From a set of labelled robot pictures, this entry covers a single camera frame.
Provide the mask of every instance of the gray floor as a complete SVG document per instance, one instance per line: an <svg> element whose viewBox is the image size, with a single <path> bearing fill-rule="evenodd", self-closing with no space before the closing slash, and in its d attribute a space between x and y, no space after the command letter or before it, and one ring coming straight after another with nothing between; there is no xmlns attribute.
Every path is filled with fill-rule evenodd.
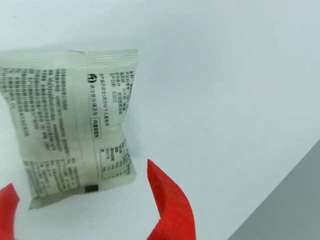
<svg viewBox="0 0 320 240"><path fill-rule="evenodd" d="M320 239L320 141L229 240Z"/></svg>

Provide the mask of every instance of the white background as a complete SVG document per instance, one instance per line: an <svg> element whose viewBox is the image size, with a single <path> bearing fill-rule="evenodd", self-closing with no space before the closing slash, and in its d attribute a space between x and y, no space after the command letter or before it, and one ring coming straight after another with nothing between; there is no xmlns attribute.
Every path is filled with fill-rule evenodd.
<svg viewBox="0 0 320 240"><path fill-rule="evenodd" d="M317 0L1 0L0 50L137 48L127 186L30 203L0 100L0 187L18 240L142 240L159 219L147 158L187 195L197 239L226 240L320 138Z"/></svg>

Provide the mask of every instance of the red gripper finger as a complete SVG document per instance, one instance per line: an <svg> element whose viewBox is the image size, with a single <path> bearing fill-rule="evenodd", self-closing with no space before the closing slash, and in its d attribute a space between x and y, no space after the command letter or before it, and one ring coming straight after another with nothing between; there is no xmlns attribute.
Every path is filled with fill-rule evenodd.
<svg viewBox="0 0 320 240"><path fill-rule="evenodd" d="M14 240L14 220L19 197L12 184L0 190L0 240Z"/></svg>
<svg viewBox="0 0 320 240"><path fill-rule="evenodd" d="M151 160L147 174L161 218L148 240L195 240L194 215L184 192Z"/></svg>

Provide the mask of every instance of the wrinkled plastic packaging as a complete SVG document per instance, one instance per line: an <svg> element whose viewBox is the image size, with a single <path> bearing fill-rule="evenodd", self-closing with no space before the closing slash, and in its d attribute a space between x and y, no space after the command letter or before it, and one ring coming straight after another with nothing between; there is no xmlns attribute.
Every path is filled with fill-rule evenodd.
<svg viewBox="0 0 320 240"><path fill-rule="evenodd" d="M0 53L31 209L135 179L122 123L137 66L137 50Z"/></svg>

